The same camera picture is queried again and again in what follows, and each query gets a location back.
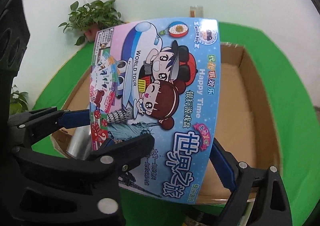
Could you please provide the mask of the potted green plant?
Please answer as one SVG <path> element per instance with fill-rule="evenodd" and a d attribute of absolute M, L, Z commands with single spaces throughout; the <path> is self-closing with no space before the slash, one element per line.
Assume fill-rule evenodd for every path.
<path fill-rule="evenodd" d="M 75 42 L 80 46 L 85 42 L 93 42 L 97 31 L 118 26 L 124 23 L 122 14 L 114 7 L 115 0 L 95 0 L 82 6 L 78 1 L 70 5 L 68 21 L 59 24 L 63 31 L 70 29 L 81 35 Z"/>

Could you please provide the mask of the brown cardboard box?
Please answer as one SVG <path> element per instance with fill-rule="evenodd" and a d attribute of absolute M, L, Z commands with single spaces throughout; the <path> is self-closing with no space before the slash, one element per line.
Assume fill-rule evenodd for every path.
<path fill-rule="evenodd" d="M 56 74 L 56 92 L 65 94 L 63 109 L 80 110 L 89 103 L 89 62 L 78 63 L 89 52 L 81 50 Z M 238 161 L 251 167 L 281 169 L 276 123 L 263 82 L 241 45 L 222 43 L 222 87 L 215 137 Z"/>

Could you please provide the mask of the near green leafy plant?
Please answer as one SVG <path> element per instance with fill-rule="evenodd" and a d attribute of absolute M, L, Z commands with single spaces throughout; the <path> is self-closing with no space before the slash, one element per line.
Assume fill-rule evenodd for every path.
<path fill-rule="evenodd" d="M 11 88 L 9 115 L 24 113 L 29 110 L 29 94 L 26 91 L 19 91 L 16 85 Z"/>

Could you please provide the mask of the cartoon board game box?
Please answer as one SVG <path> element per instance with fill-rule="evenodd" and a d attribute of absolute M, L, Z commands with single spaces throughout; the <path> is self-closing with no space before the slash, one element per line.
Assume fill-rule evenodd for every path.
<path fill-rule="evenodd" d="M 216 127 L 221 52 L 215 19 L 161 18 L 97 32 L 89 85 L 92 146 L 155 143 L 122 188 L 194 204 Z"/>

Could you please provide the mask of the small glass jar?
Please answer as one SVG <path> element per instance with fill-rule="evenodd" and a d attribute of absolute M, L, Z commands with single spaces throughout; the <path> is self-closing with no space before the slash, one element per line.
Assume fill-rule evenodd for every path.
<path fill-rule="evenodd" d="M 189 17 L 192 18 L 203 18 L 204 17 L 204 11 L 203 6 L 190 6 L 189 8 Z"/>

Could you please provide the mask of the green table cloth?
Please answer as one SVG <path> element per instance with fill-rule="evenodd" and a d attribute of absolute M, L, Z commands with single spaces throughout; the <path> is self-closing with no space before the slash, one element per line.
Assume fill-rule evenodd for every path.
<path fill-rule="evenodd" d="M 287 57 L 262 31 L 219 23 L 223 42 L 244 45 L 263 80 L 283 160 L 282 179 L 293 225 L 303 225 L 319 200 L 319 122 L 310 96 Z M 86 45 L 56 73 L 33 109 L 61 108 L 89 67 L 93 45 Z M 121 190 L 126 225 L 182 225 L 182 205 Z"/>

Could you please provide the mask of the silver metal tin can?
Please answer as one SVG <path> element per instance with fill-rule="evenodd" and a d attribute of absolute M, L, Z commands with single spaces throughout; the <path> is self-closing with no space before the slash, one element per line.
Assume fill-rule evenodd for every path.
<path fill-rule="evenodd" d="M 78 160 L 85 160 L 92 151 L 90 126 L 76 128 L 67 147 L 67 154 Z"/>

